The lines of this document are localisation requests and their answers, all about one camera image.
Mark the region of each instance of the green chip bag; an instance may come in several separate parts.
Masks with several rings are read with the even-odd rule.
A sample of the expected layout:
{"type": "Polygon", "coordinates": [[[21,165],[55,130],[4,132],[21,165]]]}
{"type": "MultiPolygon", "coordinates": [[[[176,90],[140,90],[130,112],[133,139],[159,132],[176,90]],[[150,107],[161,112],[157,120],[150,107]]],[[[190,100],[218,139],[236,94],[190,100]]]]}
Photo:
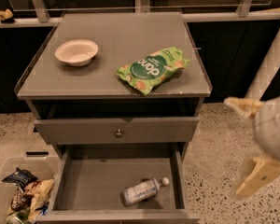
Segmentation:
{"type": "Polygon", "coordinates": [[[121,66],[117,75],[147,95],[154,87],[188,65],[189,59],[183,58],[183,51],[170,47],[154,52],[135,63],[121,66]]]}

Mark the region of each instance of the white robot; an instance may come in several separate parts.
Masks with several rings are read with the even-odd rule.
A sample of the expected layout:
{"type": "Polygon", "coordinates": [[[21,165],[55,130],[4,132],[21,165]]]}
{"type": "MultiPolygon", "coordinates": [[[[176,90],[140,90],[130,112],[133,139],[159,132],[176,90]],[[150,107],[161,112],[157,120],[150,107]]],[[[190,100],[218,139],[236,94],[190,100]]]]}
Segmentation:
{"type": "Polygon", "coordinates": [[[244,165],[234,195],[245,198],[280,176],[280,97],[260,102],[230,97],[224,101],[244,118],[252,119],[254,139],[264,151],[244,165]]]}

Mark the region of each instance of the bottle cap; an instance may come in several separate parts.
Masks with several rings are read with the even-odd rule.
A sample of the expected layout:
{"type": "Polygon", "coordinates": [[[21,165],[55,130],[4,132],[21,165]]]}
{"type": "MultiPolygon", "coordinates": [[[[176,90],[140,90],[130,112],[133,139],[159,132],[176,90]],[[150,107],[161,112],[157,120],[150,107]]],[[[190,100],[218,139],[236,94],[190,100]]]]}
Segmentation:
{"type": "Polygon", "coordinates": [[[163,178],[163,179],[161,180],[161,183],[162,183],[163,186],[169,185],[170,182],[169,182],[168,177],[163,178]]]}

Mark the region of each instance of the floor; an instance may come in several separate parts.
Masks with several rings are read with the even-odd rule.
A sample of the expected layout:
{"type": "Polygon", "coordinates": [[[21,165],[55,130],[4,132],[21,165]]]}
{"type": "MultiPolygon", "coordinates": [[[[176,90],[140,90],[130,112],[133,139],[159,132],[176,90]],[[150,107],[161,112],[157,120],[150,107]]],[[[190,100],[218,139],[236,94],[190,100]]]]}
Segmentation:
{"type": "MultiPolygon", "coordinates": [[[[249,199],[230,196],[244,158],[260,153],[250,121],[223,104],[204,104],[200,118],[183,163],[189,210],[201,215],[201,224],[280,223],[280,176],[249,199]]],[[[0,114],[0,167],[26,150],[48,150],[56,156],[33,132],[33,121],[31,113],[0,114]]]]}

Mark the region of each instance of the cabinet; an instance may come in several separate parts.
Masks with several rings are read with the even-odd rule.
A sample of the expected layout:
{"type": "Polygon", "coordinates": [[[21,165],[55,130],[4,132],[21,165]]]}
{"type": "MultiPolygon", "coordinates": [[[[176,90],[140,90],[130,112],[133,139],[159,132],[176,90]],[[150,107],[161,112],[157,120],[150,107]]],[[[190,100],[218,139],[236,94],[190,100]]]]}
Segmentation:
{"type": "Polygon", "coordinates": [[[16,93],[35,127],[60,156],[49,212],[37,223],[196,223],[188,210],[182,160],[211,84],[179,13],[65,14],[16,93]],[[83,67],[54,51],[72,39],[99,46],[83,67]],[[176,46],[190,58],[150,95],[119,80],[116,69],[176,46]],[[124,207],[119,194],[144,178],[168,176],[156,198],[124,207]]]}

